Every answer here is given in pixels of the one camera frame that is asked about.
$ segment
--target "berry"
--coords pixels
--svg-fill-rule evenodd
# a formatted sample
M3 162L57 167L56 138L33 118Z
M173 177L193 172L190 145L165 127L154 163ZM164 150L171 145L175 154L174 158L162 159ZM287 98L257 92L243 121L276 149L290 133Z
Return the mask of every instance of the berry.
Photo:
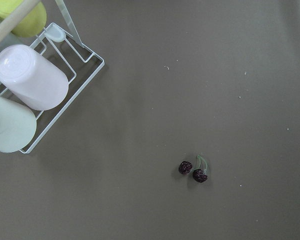
M193 179L196 180L198 183L203 183L208 179L208 176L205 175L202 169L196 169L192 173Z
M179 166L179 173L181 174L188 174L190 173L190 170L192 169L191 162L183 161Z

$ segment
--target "pink cup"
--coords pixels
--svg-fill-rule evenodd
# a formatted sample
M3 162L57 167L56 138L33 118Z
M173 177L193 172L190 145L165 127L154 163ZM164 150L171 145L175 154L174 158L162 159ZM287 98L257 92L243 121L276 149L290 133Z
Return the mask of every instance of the pink cup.
M27 45L13 45L0 53L0 82L34 110L59 105L69 89L67 76Z

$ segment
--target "yellow cup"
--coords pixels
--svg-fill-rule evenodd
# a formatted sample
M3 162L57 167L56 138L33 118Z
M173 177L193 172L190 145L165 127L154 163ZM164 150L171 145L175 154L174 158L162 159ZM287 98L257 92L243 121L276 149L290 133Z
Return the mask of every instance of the yellow cup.
M0 0L0 21L9 16L23 0ZM32 11L12 30L19 37L33 37L40 33L47 22L47 12L42 2L39 2Z

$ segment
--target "gray table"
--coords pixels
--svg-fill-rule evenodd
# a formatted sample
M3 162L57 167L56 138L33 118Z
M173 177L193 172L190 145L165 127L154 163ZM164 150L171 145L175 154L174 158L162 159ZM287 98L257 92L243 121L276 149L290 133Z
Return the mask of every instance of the gray table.
M65 3L106 66L0 153L0 240L300 240L300 0Z

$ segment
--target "rack handle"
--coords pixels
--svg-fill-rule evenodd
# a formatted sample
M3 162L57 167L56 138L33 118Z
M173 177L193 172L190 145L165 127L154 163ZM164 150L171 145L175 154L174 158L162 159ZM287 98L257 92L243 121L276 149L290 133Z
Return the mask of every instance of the rack handle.
M24 19L41 0L23 2L0 23L0 42Z

